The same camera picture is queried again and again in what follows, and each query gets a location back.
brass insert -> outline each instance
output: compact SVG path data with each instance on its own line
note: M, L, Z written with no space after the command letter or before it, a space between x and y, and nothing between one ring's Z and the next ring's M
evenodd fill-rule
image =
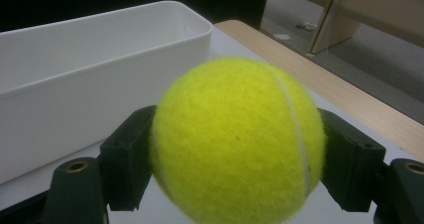
M424 175L424 165L422 164L416 164L413 162L407 162L405 163L406 169L409 171L416 173L418 175Z
M77 161L77 162L74 162L74 163L70 164L66 168L66 172L67 173L77 173L77 172L83 171L87 167L88 167L88 162L86 162L86 161Z

white plastic bin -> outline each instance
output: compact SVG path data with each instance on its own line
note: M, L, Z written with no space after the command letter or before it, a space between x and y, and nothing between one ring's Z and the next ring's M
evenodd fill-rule
M0 183L101 141L208 58L212 25L158 2L0 33Z

